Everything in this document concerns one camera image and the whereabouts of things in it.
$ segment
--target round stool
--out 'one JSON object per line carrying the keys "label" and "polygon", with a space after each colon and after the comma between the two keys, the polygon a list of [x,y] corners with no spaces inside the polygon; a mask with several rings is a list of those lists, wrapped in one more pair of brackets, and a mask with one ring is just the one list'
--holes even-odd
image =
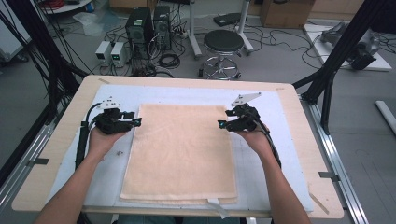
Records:
{"label": "round stool", "polygon": [[239,34],[228,30],[211,31],[205,36],[204,45],[207,50],[218,55],[204,63],[207,78],[229,80],[241,77],[236,63],[227,57],[235,54],[240,56],[244,40]]}

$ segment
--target black stool seat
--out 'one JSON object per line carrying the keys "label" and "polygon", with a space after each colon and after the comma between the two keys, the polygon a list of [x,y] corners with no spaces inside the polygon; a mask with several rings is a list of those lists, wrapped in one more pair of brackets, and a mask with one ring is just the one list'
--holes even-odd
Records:
{"label": "black stool seat", "polygon": [[216,51],[232,52],[244,47],[244,39],[236,32],[215,30],[205,35],[206,45]]}

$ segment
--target human arm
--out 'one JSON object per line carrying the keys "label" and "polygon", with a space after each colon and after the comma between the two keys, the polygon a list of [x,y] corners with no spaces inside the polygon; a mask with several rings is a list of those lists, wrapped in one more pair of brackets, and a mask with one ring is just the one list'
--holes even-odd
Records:
{"label": "human arm", "polygon": [[38,214],[35,223],[76,223],[98,163],[125,133],[106,135],[93,128],[86,158]]}
{"label": "human arm", "polygon": [[265,173],[271,212],[275,224],[311,223],[303,206],[283,175],[263,132],[237,132],[258,154]]}

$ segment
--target wooden table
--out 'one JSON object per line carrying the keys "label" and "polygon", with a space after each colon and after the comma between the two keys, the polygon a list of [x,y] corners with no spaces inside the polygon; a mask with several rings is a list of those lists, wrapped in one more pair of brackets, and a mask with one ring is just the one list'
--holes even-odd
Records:
{"label": "wooden table", "polygon": [[[59,164],[64,153],[71,145],[80,122],[92,104],[92,100],[103,84],[141,85],[153,87],[183,87],[183,88],[214,88],[233,90],[276,91],[284,109],[286,120],[290,127],[295,148],[302,166],[309,195],[314,204],[314,211],[310,217],[341,218],[344,215],[337,193],[329,178],[321,178],[318,172],[327,172],[325,163],[320,155],[315,137],[310,129],[301,103],[295,89],[290,84],[152,78],[152,77],[106,77],[89,76],[84,79],[78,92],[65,111],[52,137],[43,149],[40,158],[49,158],[47,165],[35,165],[27,176],[21,190],[17,194],[12,208],[17,211],[40,211],[50,193],[53,181],[57,175]],[[213,212],[184,211],[173,209],[147,210],[139,208],[102,208],[84,207],[86,212],[100,213],[131,213],[131,214],[165,214],[165,215],[193,215],[208,216]],[[249,211],[230,212],[235,217],[268,217],[267,213],[252,213]]]}

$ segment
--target forearm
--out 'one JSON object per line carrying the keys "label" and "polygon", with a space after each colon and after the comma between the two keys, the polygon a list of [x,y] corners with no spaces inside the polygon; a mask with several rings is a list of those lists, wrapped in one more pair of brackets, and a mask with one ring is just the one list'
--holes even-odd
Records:
{"label": "forearm", "polygon": [[35,223],[76,223],[98,161],[87,158],[52,197]]}
{"label": "forearm", "polygon": [[258,151],[265,173],[271,212],[276,224],[310,223],[310,220],[266,143]]}

